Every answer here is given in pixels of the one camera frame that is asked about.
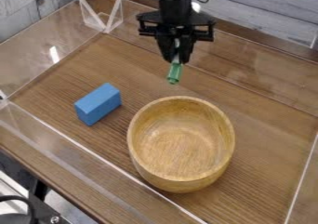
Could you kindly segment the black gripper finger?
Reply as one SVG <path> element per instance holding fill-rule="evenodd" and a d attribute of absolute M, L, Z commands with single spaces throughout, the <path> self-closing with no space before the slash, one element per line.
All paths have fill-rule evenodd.
<path fill-rule="evenodd" d="M 196 38 L 192 35 L 183 35 L 179 38 L 179 61 L 185 64 L 189 61 L 189 56 L 193 50 L 193 44 L 196 42 Z"/>
<path fill-rule="evenodd" d="M 171 62 L 175 54 L 175 42 L 168 36 L 158 35 L 156 37 L 156 43 L 161 52 L 161 56 L 167 62 Z"/>

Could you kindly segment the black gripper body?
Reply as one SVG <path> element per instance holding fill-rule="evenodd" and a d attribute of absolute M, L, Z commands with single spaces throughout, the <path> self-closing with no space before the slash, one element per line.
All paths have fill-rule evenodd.
<path fill-rule="evenodd" d="M 137 14 L 138 34 L 153 37 L 156 41 L 189 37 L 193 41 L 213 40 L 213 26 L 216 20 L 204 12 L 191 9 L 184 14 L 172 13 L 169 10 L 154 10 Z"/>

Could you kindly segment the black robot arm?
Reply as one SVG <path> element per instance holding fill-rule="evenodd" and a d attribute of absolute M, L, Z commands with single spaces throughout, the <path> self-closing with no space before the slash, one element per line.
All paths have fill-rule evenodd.
<path fill-rule="evenodd" d="M 188 63 L 197 41 L 213 41 L 216 20 L 192 8 L 192 0 L 158 0 L 158 9 L 137 14 L 138 34 L 152 36 L 167 62 Z"/>

